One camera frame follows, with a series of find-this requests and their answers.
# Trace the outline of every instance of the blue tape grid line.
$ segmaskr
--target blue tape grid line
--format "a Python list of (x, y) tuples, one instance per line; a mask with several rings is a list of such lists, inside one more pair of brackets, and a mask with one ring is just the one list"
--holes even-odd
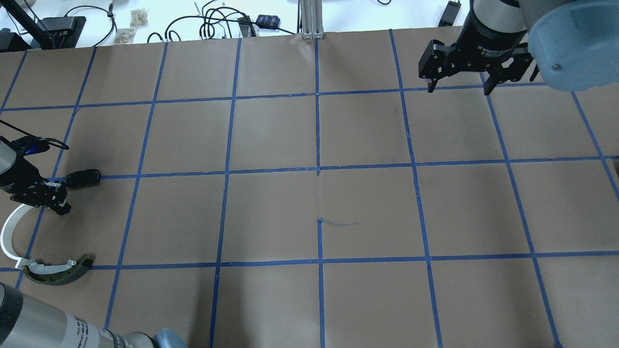
[[(71, 119), (69, 120), (69, 124), (67, 125), (67, 130), (64, 133), (63, 142), (65, 143), (69, 139), (69, 133), (71, 132), (71, 126), (73, 125), (75, 115), (79, 109), (78, 105), (79, 105), (80, 100), (82, 99), (82, 95), (84, 94), (84, 88), (86, 87), (86, 82), (88, 81), (88, 76), (90, 75), (90, 69), (92, 68), (92, 63), (95, 60), (96, 53), (97, 53), (97, 48), (95, 47), (92, 49), (92, 54), (90, 55), (90, 61), (88, 63), (88, 67), (86, 68), (86, 73), (84, 75), (84, 79), (82, 80), (82, 85), (80, 87), (79, 93), (77, 94), (77, 100), (75, 104), (73, 105), (73, 113), (71, 114)], [(56, 158), (56, 164), (54, 165), (54, 171), (52, 173), (52, 176), (56, 176), (58, 172), (58, 167), (60, 166), (60, 160), (62, 159), (63, 153), (64, 153), (64, 150), (62, 149), (58, 152), (58, 157)], [(41, 226), (41, 220), (43, 219), (43, 213), (44, 213), (44, 209), (41, 208), (41, 211), (39, 212), (39, 215), (37, 217), (37, 223), (35, 224), (34, 231), (32, 232), (32, 238), (30, 239), (30, 243), (28, 244), (28, 249), (25, 255), (26, 258), (30, 257), (30, 253), (32, 252), (32, 248), (34, 247), (35, 240), (37, 239), (38, 229)], [(19, 289), (20, 285), (22, 284), (23, 278), (24, 278), (24, 273), (20, 272), (19, 277), (17, 277), (17, 283), (15, 284), (16, 289)]]
[(314, 75), (316, 76), (316, 175), (320, 175), (320, 76), (318, 63), (318, 41), (314, 40)]
[(13, 80), (9, 86), (9, 89), (6, 92), (6, 96), (4, 97), (4, 101), (2, 101), (2, 105), (0, 105), (0, 113), (5, 110), (6, 103), (9, 101), (9, 97), (11, 96), (11, 92), (13, 91), (13, 87), (15, 87), (15, 82), (17, 81), (17, 76), (19, 76), (19, 72), (22, 70), (22, 66), (24, 66), (24, 61), (26, 60), (26, 55), (28, 55), (28, 51), (24, 51), (24, 55), (22, 56), (22, 60), (19, 62), (17, 66), (17, 70), (15, 71), (15, 76), (13, 76)]
[(400, 70), (400, 62), (397, 56), (396, 41), (393, 37), (393, 30), (389, 29), (389, 38), (391, 39), (391, 47), (393, 56), (396, 62), (397, 81), (400, 87), (400, 99), (402, 101), (402, 113), (404, 115), (404, 129), (406, 130), (406, 141), (409, 147), (410, 163), (413, 170), (413, 184), (415, 186), (415, 196), (417, 197), (417, 210), (419, 211), (419, 221), (422, 229), (423, 251), (427, 264), (426, 271), (428, 273), (428, 285), (430, 288), (430, 301), (432, 304), (432, 314), (434, 316), (434, 327), (436, 331), (436, 342), (438, 348), (443, 348), (443, 335), (441, 334), (441, 324), (438, 318), (438, 306), (436, 304), (436, 292), (434, 288), (434, 276), (432, 275), (432, 258), (430, 256), (430, 246), (428, 244), (428, 234), (425, 227), (425, 218), (423, 216), (422, 196), (419, 189), (419, 180), (417, 175), (417, 161), (415, 161), (415, 152), (413, 151), (412, 141), (410, 139), (409, 116), (406, 109), (406, 99), (404, 98), (404, 85), (402, 83), (402, 71)]
[[(394, 51), (394, 59), (396, 62), (396, 69), (397, 69), (397, 73), (398, 73), (398, 80), (399, 80), (399, 88), (398, 89), (382, 89), (382, 90), (353, 90), (353, 91), (341, 91), (341, 92), (319, 92), (319, 69), (318, 69), (318, 41), (315, 41), (315, 74), (316, 74), (316, 90), (315, 93), (303, 93), (303, 94), (278, 94), (278, 95), (257, 95), (257, 96), (244, 96), (244, 97), (237, 97), (236, 96), (236, 83), (238, 80), (238, 65), (239, 65), (239, 59), (240, 59), (240, 47), (241, 47), (241, 42), (238, 42), (238, 47), (237, 47), (237, 55), (236, 55), (236, 63), (235, 63), (235, 77), (234, 77), (234, 88), (233, 88), (233, 96), (232, 97), (217, 97), (217, 98), (193, 98), (193, 99), (177, 99), (177, 100), (157, 100), (157, 92), (158, 92), (158, 88), (159, 88), (159, 83), (160, 83), (160, 79), (161, 79), (161, 75), (162, 75), (162, 71), (163, 71), (163, 63), (165, 60), (165, 55), (166, 55), (166, 51), (167, 51), (167, 44), (165, 44), (164, 46), (164, 50), (163, 50), (163, 55), (162, 55), (162, 63), (160, 66), (160, 71), (159, 71), (159, 75), (158, 75), (158, 79), (157, 79), (157, 85), (155, 87), (155, 95), (153, 97), (153, 100), (151, 101), (141, 101), (141, 102), (122, 102), (122, 103), (96, 103), (96, 104), (83, 104), (80, 105), (80, 100), (81, 100), (81, 96), (83, 94), (84, 91), (84, 87), (85, 84), (87, 82), (87, 78), (88, 75), (90, 73), (90, 69), (92, 67), (93, 64), (93, 60), (95, 57), (95, 53), (96, 53), (96, 49), (93, 50), (90, 62), (89, 62), (89, 66), (87, 68), (87, 72), (85, 75), (85, 78), (83, 80), (82, 86), (80, 88), (80, 92), (77, 98), (77, 101), (74, 105), (60, 105), (60, 106), (48, 106), (48, 107), (23, 107), (23, 108), (5, 108), (6, 103), (9, 99), (9, 96), (11, 94), (12, 89), (14, 88), (15, 82), (17, 80), (17, 77), (19, 75), (19, 72), (24, 64), (24, 61), (26, 59), (26, 55), (27, 52), (24, 53), (24, 55), (22, 56), (21, 62), (17, 68), (17, 71), (15, 73), (15, 76), (11, 82), (11, 85), (9, 87), (9, 90), (7, 91), (7, 95), (0, 107), (0, 113), (2, 113), (3, 111), (19, 111), (19, 110), (53, 110), (53, 109), (69, 109), (72, 108), (73, 109), (73, 114), (71, 116), (71, 120), (69, 122), (69, 125), (67, 127), (67, 131), (65, 134), (65, 138), (64, 141), (66, 142), (71, 130), (71, 126), (72, 123), (74, 121), (74, 117), (76, 115), (77, 110), (79, 110), (79, 108), (91, 108), (91, 107), (115, 107), (115, 106), (123, 106), (123, 105), (144, 105), (144, 104), (150, 104), (151, 105), (151, 109), (150, 109), (150, 114), (149, 114), (149, 120), (147, 123), (147, 129), (145, 131), (145, 137), (144, 137), (144, 142), (142, 145), (142, 153), (141, 153), (141, 158), (140, 158), (140, 164), (139, 164), (139, 169), (138, 169), (138, 174), (136, 175), (107, 175), (104, 176), (102, 179), (104, 180), (110, 180), (110, 179), (135, 179), (136, 180), (136, 185), (134, 187), (134, 195), (132, 197), (132, 201), (131, 201), (131, 206), (130, 206), (130, 210), (129, 210), (129, 214), (128, 214), (128, 221), (127, 221), (127, 225), (126, 225), (126, 230), (125, 230), (125, 234), (123, 236), (123, 242), (121, 245), (121, 252), (119, 255), (119, 262), (117, 265), (94, 265), (93, 266), (93, 270), (115, 270), (116, 274), (115, 274), (115, 279), (114, 279), (114, 284), (113, 284), (113, 288), (112, 288), (112, 292), (110, 295), (110, 304), (108, 305), (108, 313), (106, 316), (106, 323), (105, 323), (105, 327), (107, 328), (109, 326), (109, 322), (110, 322), (110, 317), (111, 317), (111, 311), (113, 308), (113, 299), (115, 297), (115, 292), (116, 292), (116, 287), (118, 285), (118, 277), (119, 277), (119, 272), (122, 269), (169, 269), (169, 268), (216, 268), (216, 276), (215, 276), (215, 291), (214, 291), (214, 305), (213, 305), (213, 320), (211, 322), (211, 347), (213, 345), (213, 339), (214, 339), (214, 328), (215, 328), (215, 315), (216, 315), (216, 305), (217, 305), (217, 292), (219, 290), (219, 271), (220, 268), (226, 268), (226, 267), (259, 267), (259, 266), (283, 266), (283, 265), (293, 265), (293, 264), (318, 264), (319, 265), (319, 302), (320, 302), (320, 320), (321, 320), (321, 347), (324, 348), (325, 346), (325, 333), (324, 333), (324, 278), (323, 278), (323, 269), (322, 266), (324, 264), (327, 263), (377, 263), (377, 262), (426, 262), (428, 264), (428, 279), (429, 279), (429, 283), (430, 283), (430, 292), (431, 292), (431, 299), (432, 299), (432, 304), (433, 304), (433, 314), (435, 316), (435, 328), (436, 328), (436, 332), (437, 332), (437, 340), (439, 342), (439, 346), (442, 346), (442, 339), (440, 338), (440, 327), (439, 327), (439, 322), (438, 322), (438, 311), (436, 309), (436, 298), (435, 298), (435, 292), (434, 292), (434, 287), (433, 287), (433, 281), (432, 281), (432, 273), (431, 273), (431, 262), (432, 261), (457, 261), (457, 260), (475, 260), (475, 259), (514, 259), (514, 258), (532, 258), (534, 260), (534, 265), (535, 265), (535, 271), (536, 274), (538, 276), (538, 281), (540, 282), (540, 289), (542, 290), (542, 296), (545, 302), (545, 307), (547, 309), (547, 314), (549, 316), (549, 322), (551, 323), (551, 327), (553, 329), (553, 337), (555, 338), (555, 342), (558, 343), (558, 337), (556, 336), (556, 329), (554, 329), (554, 323), (552, 320), (552, 314), (550, 313), (550, 308), (548, 306), (548, 300), (545, 296), (545, 291), (543, 289), (543, 283), (541, 280), (541, 275), (540, 275), (540, 271), (539, 271), (539, 266), (537, 265), (537, 258), (557, 258), (557, 257), (578, 257), (578, 256), (619, 256), (619, 251), (578, 251), (578, 252), (564, 252), (564, 253), (535, 253), (534, 250), (532, 249), (532, 252), (529, 254), (481, 254), (481, 255), (455, 255), (455, 256), (430, 256), (430, 252), (429, 252), (429, 246), (428, 246), (428, 242), (427, 242), (427, 235), (425, 233), (425, 223), (423, 220), (423, 209), (422, 209), (422, 205), (421, 205), (421, 197), (419, 195), (419, 188), (418, 188), (418, 180), (417, 180), (417, 169), (416, 167), (420, 167), (420, 166), (434, 166), (434, 165), (472, 165), (472, 164), (491, 164), (491, 163), (505, 163), (508, 166), (508, 170), (510, 173), (510, 176), (513, 180), (513, 174), (511, 173), (511, 164), (510, 163), (528, 163), (528, 162), (552, 162), (552, 161), (580, 161), (580, 160), (601, 160), (603, 163), (603, 166), (605, 168), (605, 171), (607, 172), (607, 175), (609, 177), (609, 180), (611, 182), (611, 185), (613, 187), (613, 190), (615, 192), (615, 194), (617, 195), (617, 198), (619, 199), (619, 190), (617, 189), (617, 186), (614, 182), (614, 180), (612, 179), (612, 174), (610, 173), (610, 170), (605, 162), (606, 159), (619, 159), (619, 156), (604, 156), (602, 154), (602, 151), (600, 149), (599, 144), (597, 143), (594, 133), (589, 125), (589, 122), (582, 110), (582, 107), (580, 106), (580, 103), (578, 102), (578, 99), (576, 97), (575, 94), (573, 94), (573, 98), (574, 101), (576, 103), (576, 106), (578, 107), (578, 110), (582, 116), (583, 122), (586, 125), (587, 131), (589, 132), (591, 139), (595, 145), (595, 148), (598, 152), (598, 157), (565, 157), (565, 158), (558, 158), (558, 159), (509, 159), (506, 155), (506, 151), (504, 149), (504, 144), (502, 142), (501, 139), (501, 147), (504, 150), (504, 156), (505, 159), (494, 159), (494, 160), (479, 160), (479, 161), (446, 161), (446, 162), (425, 162), (425, 163), (416, 163), (414, 161), (414, 155), (413, 155), (413, 151), (412, 151), (412, 143), (410, 141), (410, 129), (408, 126), (408, 122), (407, 122), (407, 110), (406, 110), (406, 104), (405, 104), (405, 99), (404, 99), (404, 92), (413, 92), (413, 91), (426, 91), (426, 88), (424, 87), (414, 87), (414, 88), (403, 88), (402, 85), (402, 76), (401, 76), (401, 71), (400, 71), (400, 66), (399, 66), (399, 61), (398, 61), (398, 56), (397, 56), (397, 49), (396, 49), (396, 44), (393, 38), (393, 34), (392, 31), (390, 31), (390, 38), (391, 38), (391, 43), (392, 43), (392, 48)], [(536, 85), (545, 85), (543, 83), (533, 83), (533, 84), (505, 84), (505, 85), (499, 85), (499, 87), (523, 87), (523, 86), (536, 86)], [(462, 86), (445, 86), (445, 87), (437, 87), (437, 90), (449, 90), (449, 89), (481, 89), (483, 87), (483, 85), (462, 85)], [(404, 121), (405, 121), (405, 128), (406, 128), (406, 133), (407, 133), (407, 140), (408, 140), (408, 145), (409, 145), (409, 152), (411, 155), (411, 163), (389, 163), (389, 164), (376, 164), (376, 165), (345, 165), (345, 166), (320, 166), (320, 126), (319, 126), (319, 96), (321, 95), (346, 95), (346, 94), (378, 94), (378, 93), (391, 93), (391, 92), (400, 92), (400, 97), (402, 99), (402, 109), (403, 109), (403, 113), (404, 113)], [(230, 170), (229, 169), (229, 162), (230, 162), (230, 146), (231, 146), (231, 140), (232, 140), (232, 126), (233, 126), (233, 115), (234, 115), (234, 105), (235, 105), (235, 100), (240, 100), (240, 99), (257, 99), (257, 98), (288, 98), (288, 97), (304, 97), (304, 96), (308, 96), (308, 95), (314, 95), (316, 98), (316, 166), (315, 167), (298, 167), (298, 168), (266, 168), (266, 169), (256, 169), (256, 170)], [(151, 174), (142, 174), (141, 173), (141, 168), (142, 168), (142, 164), (144, 161), (144, 153), (145, 153), (145, 147), (146, 147), (146, 143), (147, 143), (147, 138), (148, 138), (148, 132), (150, 129), (150, 122), (152, 120), (152, 113), (154, 110), (154, 106), (158, 103), (183, 103), (183, 102), (209, 102), (209, 101), (216, 101), (216, 100), (230, 100), (232, 102), (232, 106), (231, 106), (231, 115), (230, 115), (230, 127), (229, 127), (229, 132), (228, 132), (228, 146), (227, 146), (227, 160), (226, 160), (226, 170), (225, 171), (215, 171), (215, 172), (187, 172), (187, 173), (151, 173)], [(494, 115), (494, 110), (493, 107), (491, 105), (491, 100), (490, 98), (488, 98), (488, 102), (489, 102), (489, 107), (491, 108), (491, 111), (493, 113), (493, 119), (495, 121), (495, 127), (498, 131), (499, 137), (501, 137), (500, 135), (500, 129), (498, 127), (498, 122), (496, 121), (496, 115)], [(61, 160), (61, 156), (62, 156), (62, 151), (58, 156), (58, 159), (56, 161), (56, 165), (54, 167), (54, 174), (53, 176), (55, 177), (58, 171), (58, 167), (59, 167), (59, 163)], [(415, 181), (415, 191), (417, 194), (417, 198), (418, 198), (418, 207), (420, 208), (419, 213), (420, 213), (420, 217), (421, 217), (421, 222), (422, 222), (422, 234), (423, 234), (423, 239), (424, 239), (424, 250), (425, 250), (425, 256), (408, 256), (408, 257), (385, 257), (385, 258), (341, 258), (341, 259), (323, 259), (322, 257), (322, 223), (319, 220), (318, 222), (318, 233), (319, 233), (319, 258), (318, 259), (301, 259), (301, 260), (281, 260), (281, 261), (258, 261), (258, 262), (226, 262), (223, 263), (221, 262), (221, 250), (222, 250), (222, 246), (223, 246), (223, 223), (225, 221), (225, 206), (226, 206), (226, 199), (227, 199), (227, 189), (228, 189), (228, 179), (230, 175), (237, 175), (237, 174), (246, 174), (246, 173), (272, 173), (272, 172), (299, 172), (299, 171), (316, 171), (318, 174), (320, 173), (321, 170), (345, 170), (345, 169), (361, 169), (361, 168), (396, 168), (396, 167), (412, 167), (413, 168), (413, 177), (414, 177), (414, 181)], [(214, 263), (186, 263), (186, 264), (122, 264), (122, 257), (123, 257), (123, 253), (124, 253), (124, 247), (126, 245), (126, 240), (127, 240), (127, 236), (128, 236), (128, 231), (129, 231), (129, 225), (130, 225), (130, 221), (131, 221), (131, 216), (132, 216), (132, 210), (134, 207), (134, 203), (135, 203), (135, 199), (137, 196), (137, 188), (139, 185), (139, 180), (140, 178), (154, 178), (154, 177), (166, 177), (166, 176), (195, 176), (195, 175), (225, 175), (225, 187), (224, 187), (224, 199), (222, 202), (222, 221), (221, 221), (221, 225), (220, 225), (220, 241), (219, 241), (219, 245), (218, 245), (218, 256), (217, 256), (217, 262)], [(513, 180), (513, 185), (514, 188), (516, 189), (515, 191), (515, 195), (517, 197), (517, 201), (519, 203), (519, 209), (521, 210), (521, 216), (522, 218), (524, 218), (524, 211), (522, 210), (522, 206), (521, 206), (521, 202), (519, 201), (519, 196), (517, 194), (517, 188), (515, 187), (515, 181)], [(37, 230), (38, 227), (41, 223), (41, 218), (43, 216), (43, 210), (41, 210), (39, 212), (38, 215), (38, 219), (37, 219), (37, 224), (35, 226), (32, 238), (30, 240), (29, 246), (28, 246), (28, 251), (26, 256), (29, 257), (30, 252), (32, 250), (32, 246), (34, 244), (35, 238), (36, 238), (36, 234), (37, 234)], [(526, 228), (526, 234), (527, 234), (527, 241), (530, 242), (530, 235), (528, 234), (528, 228)], [(0, 272), (19, 272), (16, 269), (9, 269), (9, 268), (0, 268)], [(20, 272), (19, 277), (18, 277), (18, 281), (17, 281), (17, 287), (19, 287), (19, 284), (22, 280), (22, 276), (23, 273)]]
[[(529, 87), (540, 86), (544, 83), (530, 83), (530, 84), (502, 84), (498, 85), (498, 88), (510, 88), (510, 87)], [(481, 89), (482, 85), (460, 85), (460, 86), (438, 86), (436, 90), (449, 90), (449, 89)], [(412, 87), (404, 88), (404, 92), (424, 92), (428, 89), (425, 87)], [(246, 99), (265, 99), (265, 98), (297, 98), (306, 97), (309, 95), (346, 95), (346, 94), (378, 94), (378, 93), (395, 93), (400, 89), (372, 89), (372, 90), (345, 90), (336, 92), (313, 92), (313, 93), (295, 93), (295, 94), (272, 94), (272, 95), (245, 95), (235, 97), (236, 100)], [(168, 104), (168, 103), (192, 103), (192, 102), (213, 102), (217, 100), (232, 100), (232, 97), (213, 97), (213, 98), (189, 98), (189, 99), (169, 99), (169, 100), (156, 100), (156, 104)], [(96, 104), (80, 104), (79, 108), (100, 108), (100, 107), (120, 107), (124, 105), (143, 105), (151, 104), (150, 100), (143, 100), (139, 102), (121, 102), (121, 103), (96, 103)], [(29, 110), (54, 110), (54, 109), (71, 109), (75, 105), (50, 105), (46, 107), (18, 107), (18, 108), (5, 108), (4, 111), (29, 111)]]
[(320, 320), (320, 348), (326, 346), (326, 333), (324, 329), (324, 260), (322, 258), (322, 217), (318, 219), (318, 305)]
[(140, 175), (142, 173), (142, 166), (144, 164), (144, 155), (146, 154), (146, 146), (149, 140), (150, 124), (152, 122), (153, 112), (155, 111), (155, 102), (157, 101), (157, 94), (159, 93), (159, 84), (161, 83), (161, 76), (163, 74), (163, 65), (165, 64), (165, 56), (166, 56), (167, 51), (168, 51), (168, 43), (165, 43), (163, 45), (163, 54), (161, 57), (161, 65), (159, 66), (159, 73), (157, 75), (157, 83), (155, 84), (155, 92), (153, 93), (153, 99), (150, 103), (149, 118), (148, 118), (148, 121), (146, 122), (146, 129), (144, 131), (144, 140), (142, 141), (142, 151), (140, 153), (140, 162), (137, 166), (136, 184), (133, 187), (133, 195), (131, 196), (131, 203), (129, 204), (129, 214), (127, 215), (127, 222), (124, 228), (123, 241), (120, 246), (120, 252), (118, 253), (118, 263), (116, 264), (114, 282), (112, 284), (112, 290), (110, 293), (110, 301), (108, 303), (108, 310), (105, 316), (105, 325), (104, 325), (105, 329), (108, 329), (110, 327), (110, 319), (111, 319), (112, 309), (114, 308), (114, 299), (116, 297), (118, 278), (120, 276), (120, 271), (122, 269), (121, 266), (123, 264), (124, 249), (125, 249), (125, 246), (127, 245), (129, 229), (131, 228), (131, 217), (133, 216), (133, 209), (135, 208), (135, 204), (136, 204), (137, 190), (140, 185)]
[(615, 180), (613, 179), (613, 175), (610, 172), (608, 163), (606, 163), (607, 157), (605, 157), (604, 154), (602, 153), (602, 148), (600, 147), (600, 144), (597, 142), (597, 139), (595, 138), (593, 129), (591, 128), (591, 125), (589, 124), (589, 121), (587, 120), (587, 116), (585, 115), (584, 110), (582, 109), (582, 106), (580, 102), (578, 101), (578, 97), (576, 96), (576, 93), (572, 92), (572, 98), (574, 98), (574, 103), (576, 103), (576, 108), (578, 108), (578, 112), (580, 113), (582, 117), (582, 122), (584, 122), (584, 125), (587, 128), (587, 132), (589, 132), (589, 136), (591, 137), (591, 141), (593, 142), (593, 145), (595, 146), (595, 150), (597, 151), (598, 157), (596, 157), (595, 159), (599, 159), (600, 161), (602, 161), (602, 165), (604, 166), (604, 170), (606, 171), (608, 180), (610, 180), (610, 185), (612, 186), (613, 191), (615, 192), (615, 196), (619, 200), (619, 189), (617, 189), (617, 184), (615, 183)]
[[(2, 114), (2, 112), (4, 111), (4, 107), (6, 106), (6, 103), (9, 101), (9, 97), (11, 96), (11, 92), (13, 91), (13, 87), (15, 87), (15, 82), (17, 81), (17, 76), (19, 76), (19, 72), (22, 70), (22, 66), (24, 66), (24, 61), (26, 60), (26, 55), (28, 54), (28, 51), (24, 52), (24, 55), (22, 55), (22, 60), (20, 60), (19, 65), (17, 66), (17, 70), (15, 71), (15, 75), (13, 76), (13, 80), (11, 81), (11, 84), (9, 86), (9, 89), (6, 92), (6, 96), (4, 96), (4, 100), (2, 101), (2, 105), (0, 105), (0, 115)], [(39, 223), (40, 216), (42, 215), (42, 212), (39, 213), (39, 218), (37, 220), (37, 223)], [(30, 239), (30, 244), (34, 243), (34, 237), (35, 237), (35, 231), (32, 232), (32, 238)], [(23, 272), (19, 272), (19, 275), (17, 276), (17, 283), (15, 283), (15, 288), (19, 289), (19, 285), (22, 282), (22, 277), (24, 276)]]
[[(241, 41), (238, 40), (236, 46), (236, 60), (234, 67), (234, 80), (232, 85), (232, 99), (230, 102), (230, 124), (228, 125), (228, 143), (226, 145), (226, 167), (225, 167), (225, 179), (223, 184), (223, 199), (222, 199), (222, 216), (219, 223), (219, 242), (217, 243), (217, 264), (222, 262), (222, 250), (223, 250), (223, 231), (226, 220), (226, 206), (228, 202), (228, 182), (230, 181), (230, 152), (232, 148), (232, 131), (234, 128), (234, 111), (236, 104), (236, 85), (238, 82), (238, 66), (241, 59)], [(209, 347), (213, 347), (215, 344), (215, 323), (217, 320), (217, 300), (219, 297), (219, 279), (220, 279), (221, 267), (215, 267), (215, 280), (213, 285), (213, 304), (210, 314), (210, 342)]]
[[(586, 256), (619, 256), (619, 250), (603, 251), (564, 251), (553, 253), (524, 253), (524, 254), (474, 254), (474, 255), (444, 255), (430, 256), (431, 261), (468, 261), (468, 260), (495, 260), (495, 259), (529, 259), (529, 258), (577, 258)], [(337, 263), (394, 263), (394, 262), (426, 262), (425, 256), (389, 256), (377, 258), (317, 258), (291, 259), (274, 261), (232, 261), (206, 263), (164, 263), (164, 264), (124, 264), (122, 269), (171, 269), (171, 268), (228, 268), (228, 267), (266, 267), (290, 266), (294, 264), (337, 264)], [(94, 265), (92, 270), (114, 270), (116, 265)], [(14, 268), (0, 268), (0, 272), (17, 271)]]
[[(479, 74), (482, 79), (482, 83), (485, 82), (484, 76), (482, 73)], [(550, 310), (550, 303), (548, 302), (548, 297), (546, 294), (546, 288), (543, 283), (542, 273), (539, 268), (539, 263), (537, 262), (537, 257), (535, 255), (535, 248), (533, 246), (533, 239), (531, 238), (531, 234), (529, 231), (529, 224), (527, 223), (527, 217), (524, 214), (524, 208), (522, 207), (522, 201), (520, 199), (520, 194), (518, 193), (518, 186), (516, 184), (516, 178), (514, 177), (514, 173), (511, 168), (511, 161), (509, 159), (509, 155), (507, 153), (507, 148), (505, 147), (505, 142), (503, 141), (503, 135), (501, 134), (501, 128), (499, 127), (498, 119), (496, 117), (495, 108), (492, 104), (492, 99), (489, 95), (486, 96), (486, 101), (488, 102), (488, 107), (490, 109), (490, 113), (492, 115), (492, 121), (495, 124), (496, 135), (498, 136), (499, 143), (501, 144), (501, 150), (503, 151), (503, 156), (505, 157), (505, 165), (507, 166), (507, 171), (509, 173), (509, 180), (511, 181), (512, 189), (514, 190), (514, 197), (516, 198), (516, 204), (518, 206), (518, 211), (520, 212), (520, 218), (522, 220), (522, 227), (524, 229), (524, 234), (527, 238), (527, 243), (529, 245), (529, 253), (531, 255), (531, 260), (533, 261), (533, 267), (535, 269), (535, 275), (537, 276), (537, 283), (540, 288), (540, 293), (542, 294), (542, 301), (544, 308), (546, 309), (546, 316), (548, 317), (548, 324), (550, 325), (550, 331), (552, 332), (553, 340), (555, 341), (555, 346), (557, 348), (562, 348), (561, 342), (559, 340), (559, 335), (556, 331), (555, 320), (552, 316), (552, 311)]]

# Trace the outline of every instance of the label on robot arm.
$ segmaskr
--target label on robot arm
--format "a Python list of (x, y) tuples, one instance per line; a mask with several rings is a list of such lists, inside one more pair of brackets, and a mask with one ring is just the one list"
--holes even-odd
[(62, 348), (97, 348), (101, 341), (98, 327), (68, 313)]
[(133, 345), (123, 337), (99, 328), (97, 325), (65, 313), (67, 316), (67, 329), (61, 348), (98, 348), (99, 343), (108, 341), (114, 348), (133, 348)]

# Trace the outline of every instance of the curved object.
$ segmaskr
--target curved object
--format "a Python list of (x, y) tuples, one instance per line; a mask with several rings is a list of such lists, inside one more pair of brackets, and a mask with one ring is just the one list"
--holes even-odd
[(619, 82), (619, 0), (576, 0), (546, 13), (529, 49), (550, 87), (577, 91)]
[(92, 266), (94, 256), (84, 254), (79, 260), (69, 260), (63, 265), (46, 266), (34, 260), (18, 256), (13, 249), (13, 233), (19, 220), (32, 209), (32, 206), (21, 204), (6, 219), (0, 233), (0, 246), (6, 256), (16, 261), (15, 268), (34, 282), (46, 285), (64, 285), (82, 277)]

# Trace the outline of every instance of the grid square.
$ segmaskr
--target grid square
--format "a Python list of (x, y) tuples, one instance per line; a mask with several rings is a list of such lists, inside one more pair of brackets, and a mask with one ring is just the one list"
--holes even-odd
[(315, 167), (315, 97), (237, 101), (230, 151), (232, 170)]
[(512, 159), (595, 156), (572, 96), (547, 86), (492, 92), (496, 118)]
[(432, 255), (528, 253), (504, 164), (420, 167)]
[(320, 97), (321, 165), (410, 163), (398, 93)]
[(318, 265), (222, 268), (214, 346), (319, 347)]
[(447, 347), (551, 347), (553, 338), (530, 259), (432, 263)]
[[(35, 136), (52, 137), (63, 141), (72, 111), (73, 109), (5, 111), (2, 113), (2, 119)], [(2, 136), (13, 141), (23, 137), (24, 134), (2, 126)], [(58, 151), (58, 148), (52, 147), (42, 154), (27, 156), (26, 160), (39, 169), (43, 178), (50, 178), (58, 160)]]
[(222, 261), (318, 255), (316, 172), (230, 176)]
[(0, 272), (0, 283), (15, 287), (17, 277), (19, 277), (19, 272), (17, 271)]
[(108, 311), (114, 271), (89, 271), (63, 286), (41, 285), (25, 276), (19, 290), (78, 318), (103, 327)]
[(417, 162), (503, 159), (481, 90), (406, 92), (405, 97)]
[(5, 52), (0, 54), (0, 105), (4, 103), (4, 98), (11, 87), (19, 63), (22, 61), (25, 52)]
[(329, 33), (318, 56), (320, 92), (399, 88), (387, 31)]
[(154, 336), (169, 328), (188, 347), (208, 347), (214, 279), (214, 268), (123, 269), (110, 330)]
[(58, 176), (97, 168), (104, 175), (137, 172), (150, 105), (81, 108), (75, 115)]
[[(2, 202), (0, 202), (0, 224), (4, 224), (9, 215), (20, 206), (19, 203), (9, 200), (8, 194), (3, 194)], [(13, 233), (13, 249), (18, 256), (25, 256), (28, 251), (28, 245), (32, 238), (32, 233), (35, 230), (37, 224), (39, 209), (31, 209), (26, 213), (15, 226)], [(0, 267), (14, 268), (16, 260), (13, 260), (6, 256), (4, 253), (0, 254)]]
[(75, 105), (91, 57), (92, 48), (29, 51), (6, 107)]
[(313, 93), (315, 65), (314, 40), (301, 35), (244, 38), (236, 94)]
[(81, 104), (152, 100), (163, 43), (97, 48)]
[(83, 254), (95, 264), (116, 264), (135, 180), (103, 180), (100, 186), (72, 190), (71, 212), (60, 216), (46, 209), (32, 248), (32, 257), (64, 264)]
[(217, 260), (223, 175), (142, 178), (124, 264)]
[[(462, 27), (415, 28), (393, 31), (404, 88), (428, 87), (425, 79), (419, 78), (419, 59), (421, 59), (428, 43), (430, 40), (439, 40), (449, 46), (456, 42), (460, 31), (462, 31)], [(479, 73), (460, 72), (440, 80), (438, 87), (481, 84)]]
[(540, 258), (539, 266), (563, 347), (619, 342), (619, 258)]
[(619, 249), (619, 202), (600, 161), (512, 168), (537, 252)]
[[(168, 43), (157, 99), (231, 97), (237, 42), (232, 39)], [(206, 64), (205, 59), (215, 64)]]
[(320, 182), (325, 258), (423, 256), (411, 168), (325, 170)]
[(142, 173), (225, 170), (230, 102), (158, 104)]
[(619, 84), (591, 88), (577, 95), (602, 152), (605, 155), (619, 155), (619, 142), (614, 131), (619, 128)]
[(425, 263), (324, 265), (326, 346), (436, 347)]

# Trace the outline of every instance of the green curved object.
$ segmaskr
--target green curved object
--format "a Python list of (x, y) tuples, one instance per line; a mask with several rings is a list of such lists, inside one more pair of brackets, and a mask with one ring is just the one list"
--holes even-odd
[(84, 254), (75, 266), (63, 272), (52, 274), (36, 274), (30, 272), (28, 266), (24, 267), (24, 274), (31, 281), (43, 285), (66, 285), (80, 279), (92, 267), (95, 261), (94, 255)]

